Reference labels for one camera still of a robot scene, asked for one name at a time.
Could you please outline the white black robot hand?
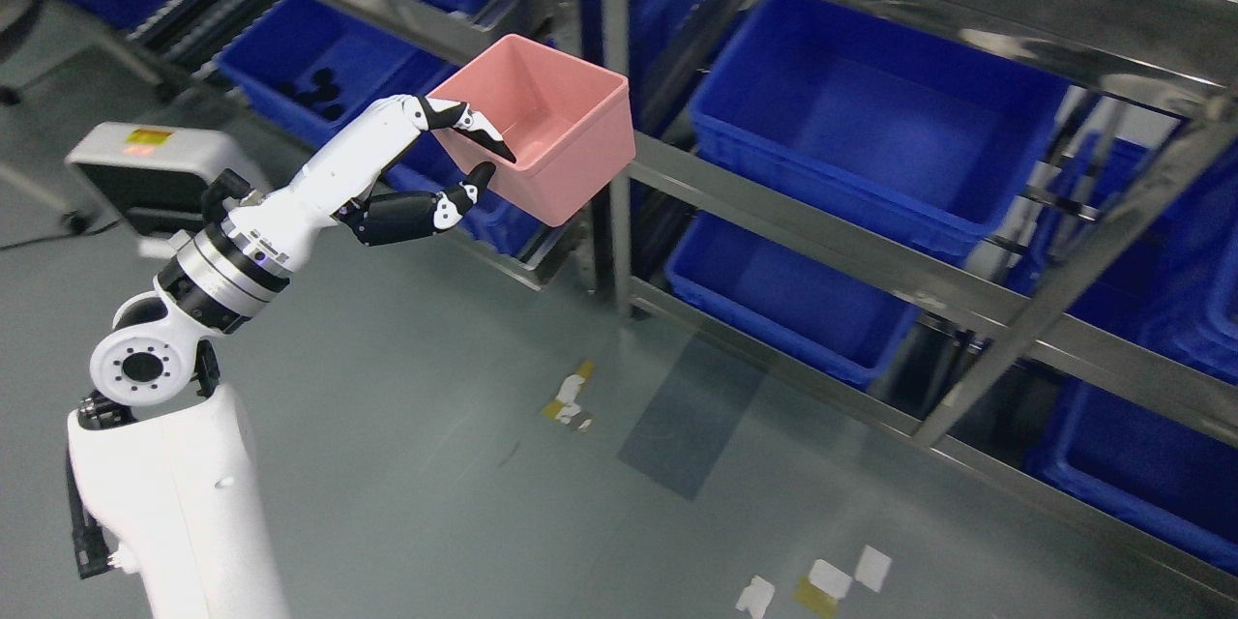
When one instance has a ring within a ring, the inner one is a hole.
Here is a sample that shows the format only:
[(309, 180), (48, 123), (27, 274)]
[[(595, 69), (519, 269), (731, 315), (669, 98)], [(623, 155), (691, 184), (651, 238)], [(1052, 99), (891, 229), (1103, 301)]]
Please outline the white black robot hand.
[(310, 259), (323, 228), (348, 227), (364, 246), (435, 236), (464, 219), (489, 187), (496, 165), (483, 161), (459, 183), (439, 192), (374, 194), (378, 180), (423, 132), (449, 129), (501, 161), (513, 149), (482, 111), (465, 102), (394, 95), (366, 106), (314, 152), (291, 182), (256, 206), (236, 206), (222, 232), (244, 253), (279, 262), (295, 274)]

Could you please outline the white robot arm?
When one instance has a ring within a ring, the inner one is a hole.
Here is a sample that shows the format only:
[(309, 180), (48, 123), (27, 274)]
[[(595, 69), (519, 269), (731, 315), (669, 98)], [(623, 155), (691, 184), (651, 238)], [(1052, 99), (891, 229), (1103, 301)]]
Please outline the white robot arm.
[(76, 574), (142, 579), (155, 618), (287, 618), (251, 430), (212, 340), (238, 331), (287, 275), (230, 219), (260, 192), (225, 170), (152, 288), (125, 302), (67, 417)]

